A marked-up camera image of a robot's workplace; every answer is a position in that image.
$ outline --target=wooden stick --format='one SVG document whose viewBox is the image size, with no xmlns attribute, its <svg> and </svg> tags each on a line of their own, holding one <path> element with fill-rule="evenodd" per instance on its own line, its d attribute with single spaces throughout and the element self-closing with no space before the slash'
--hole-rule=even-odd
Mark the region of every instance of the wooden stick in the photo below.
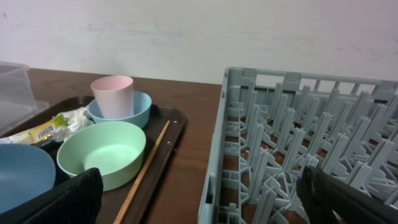
<svg viewBox="0 0 398 224">
<path fill-rule="evenodd" d="M 169 126 L 169 124 L 170 124 L 170 121 L 167 121 L 162 132 L 160 133 L 159 137 L 157 138 L 154 147 L 152 148 L 147 160 L 145 161 L 144 166 L 142 167 L 140 173 L 138 174 L 137 179 L 134 181 L 129 194 L 127 194 L 127 197 L 124 200 L 123 205 L 120 208 L 118 215 L 116 216 L 115 220 L 113 221 L 113 224 L 120 224 L 123 221 L 123 218 L 126 216 L 127 210 L 129 209 L 130 204 L 131 204 L 135 194 L 137 193 L 137 189 L 142 182 L 142 178 L 144 177 L 145 173 L 147 172 L 147 169 L 148 169 L 150 163 L 152 162 L 152 159 L 157 151 L 157 148 L 159 147 L 160 142 L 163 139 L 164 133 L 166 132 L 166 129 Z"/>
</svg>

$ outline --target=plastic dish rack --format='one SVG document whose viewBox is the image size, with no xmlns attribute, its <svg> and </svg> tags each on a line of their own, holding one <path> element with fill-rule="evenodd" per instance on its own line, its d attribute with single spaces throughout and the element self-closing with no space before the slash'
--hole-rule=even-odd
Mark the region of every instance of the plastic dish rack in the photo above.
<svg viewBox="0 0 398 224">
<path fill-rule="evenodd" d="M 264 77 L 267 86 L 258 85 Z M 198 222 L 308 223 L 295 181 L 317 164 L 398 208 L 397 89 L 390 81 L 227 68 Z"/>
</svg>

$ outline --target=white wall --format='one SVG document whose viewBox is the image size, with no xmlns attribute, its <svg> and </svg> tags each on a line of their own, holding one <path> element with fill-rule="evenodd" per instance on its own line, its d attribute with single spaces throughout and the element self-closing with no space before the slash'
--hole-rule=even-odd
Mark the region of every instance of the white wall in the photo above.
<svg viewBox="0 0 398 224">
<path fill-rule="evenodd" d="M 230 66 L 398 81 L 398 1 L 1 0 L 0 60 L 207 83 Z"/>
</svg>

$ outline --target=brown tabletop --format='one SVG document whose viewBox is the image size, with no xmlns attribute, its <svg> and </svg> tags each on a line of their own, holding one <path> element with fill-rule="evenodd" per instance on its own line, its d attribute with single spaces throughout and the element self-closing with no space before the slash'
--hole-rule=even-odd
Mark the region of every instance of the brown tabletop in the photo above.
<svg viewBox="0 0 398 224">
<path fill-rule="evenodd" d="M 31 69 L 29 78 L 35 99 L 52 106 L 73 96 L 92 95 L 90 83 L 101 75 Z M 146 92 L 153 104 L 178 108 L 188 118 L 178 151 L 143 221 L 197 223 L 221 85 L 134 78 L 134 89 Z"/>
</svg>

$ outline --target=green bowl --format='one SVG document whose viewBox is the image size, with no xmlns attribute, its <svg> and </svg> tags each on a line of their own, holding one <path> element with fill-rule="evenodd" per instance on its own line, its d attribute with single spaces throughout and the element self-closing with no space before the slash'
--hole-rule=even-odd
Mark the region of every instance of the green bowl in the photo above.
<svg viewBox="0 0 398 224">
<path fill-rule="evenodd" d="M 145 143 L 144 132 L 134 124 L 122 121 L 95 124 L 61 145 L 57 163 L 70 177 L 97 167 L 104 190 L 112 190 L 138 173 Z"/>
</svg>

